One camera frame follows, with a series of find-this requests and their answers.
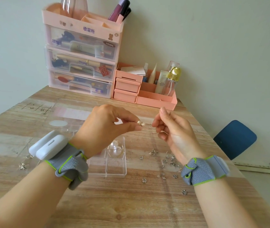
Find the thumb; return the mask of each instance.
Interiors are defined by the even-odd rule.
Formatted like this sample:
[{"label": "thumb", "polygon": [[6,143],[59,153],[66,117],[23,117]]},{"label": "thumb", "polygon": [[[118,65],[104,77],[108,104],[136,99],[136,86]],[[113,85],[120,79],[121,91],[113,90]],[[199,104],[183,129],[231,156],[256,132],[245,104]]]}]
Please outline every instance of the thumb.
[{"label": "thumb", "polygon": [[136,122],[126,122],[122,124],[115,125],[116,135],[122,135],[131,131],[140,131],[142,130],[142,126],[138,125]]},{"label": "thumb", "polygon": [[159,115],[169,130],[177,130],[179,128],[178,124],[174,121],[173,118],[171,118],[165,107],[160,108]]}]

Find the gold bottle cap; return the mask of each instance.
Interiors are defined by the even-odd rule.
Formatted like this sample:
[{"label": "gold bottle cap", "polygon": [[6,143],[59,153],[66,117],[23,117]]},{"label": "gold bottle cap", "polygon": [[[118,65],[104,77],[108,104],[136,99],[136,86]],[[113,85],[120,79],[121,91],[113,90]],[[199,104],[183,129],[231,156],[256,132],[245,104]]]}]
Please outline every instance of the gold bottle cap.
[{"label": "gold bottle cap", "polygon": [[178,67],[173,67],[168,75],[168,79],[172,80],[172,81],[179,81],[179,77],[181,74],[181,69]]}]

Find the wood grain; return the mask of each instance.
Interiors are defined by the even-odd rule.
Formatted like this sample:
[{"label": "wood grain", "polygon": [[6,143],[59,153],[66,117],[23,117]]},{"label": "wood grain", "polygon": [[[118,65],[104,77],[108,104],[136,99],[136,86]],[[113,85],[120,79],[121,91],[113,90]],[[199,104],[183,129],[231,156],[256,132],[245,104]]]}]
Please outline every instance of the wood grain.
[{"label": "wood grain", "polygon": [[[0,197],[25,176],[18,170],[20,153],[41,129],[59,98],[121,106],[147,121],[159,111],[148,106],[43,88],[0,115]],[[229,185],[258,224],[270,227],[269,205],[181,102],[175,112],[190,121],[200,144],[210,155],[216,154],[228,163],[231,169],[231,177],[227,178]],[[67,190],[48,227],[207,227],[193,187],[186,185],[181,177],[172,177],[178,168],[168,165],[164,170],[159,168],[169,148],[154,129],[147,125],[141,132],[125,134],[125,141],[126,177],[89,178],[75,191]],[[152,148],[159,151],[159,157],[149,155]],[[159,177],[162,171],[166,174],[165,180]],[[146,178],[147,183],[142,183],[142,178]],[[183,189],[188,195],[182,195]]]}]

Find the wrist strap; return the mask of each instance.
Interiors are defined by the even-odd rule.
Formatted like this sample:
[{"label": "wrist strap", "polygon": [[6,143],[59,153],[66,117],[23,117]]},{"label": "wrist strap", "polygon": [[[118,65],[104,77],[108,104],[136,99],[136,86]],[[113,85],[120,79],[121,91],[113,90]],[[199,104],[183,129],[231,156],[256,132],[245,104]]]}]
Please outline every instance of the wrist strap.
[{"label": "wrist strap", "polygon": [[79,150],[68,143],[59,153],[46,162],[56,170],[57,177],[64,177],[71,181],[68,188],[74,190],[88,178],[86,160],[83,150]]},{"label": "wrist strap", "polygon": [[183,180],[188,185],[199,185],[226,176],[229,168],[224,160],[216,155],[202,158],[192,158],[181,172]]}]

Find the pink drawer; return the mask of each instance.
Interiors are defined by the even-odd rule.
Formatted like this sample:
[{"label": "pink drawer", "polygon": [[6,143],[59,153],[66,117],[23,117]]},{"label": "pink drawer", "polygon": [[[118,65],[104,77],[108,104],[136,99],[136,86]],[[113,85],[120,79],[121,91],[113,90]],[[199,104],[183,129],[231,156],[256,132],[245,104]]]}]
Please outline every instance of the pink drawer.
[{"label": "pink drawer", "polygon": [[137,93],[120,90],[120,89],[114,89],[113,99],[135,103],[136,98],[137,98]]},{"label": "pink drawer", "polygon": [[143,76],[132,74],[132,73],[127,73],[127,72],[122,72],[120,70],[116,70],[116,77],[127,79],[130,81],[136,81],[136,82],[142,82]]},{"label": "pink drawer", "polygon": [[115,82],[116,89],[138,93],[139,87],[140,87],[140,82],[131,81],[128,79],[123,79],[123,78],[118,78],[118,77],[116,78],[116,82]]}]

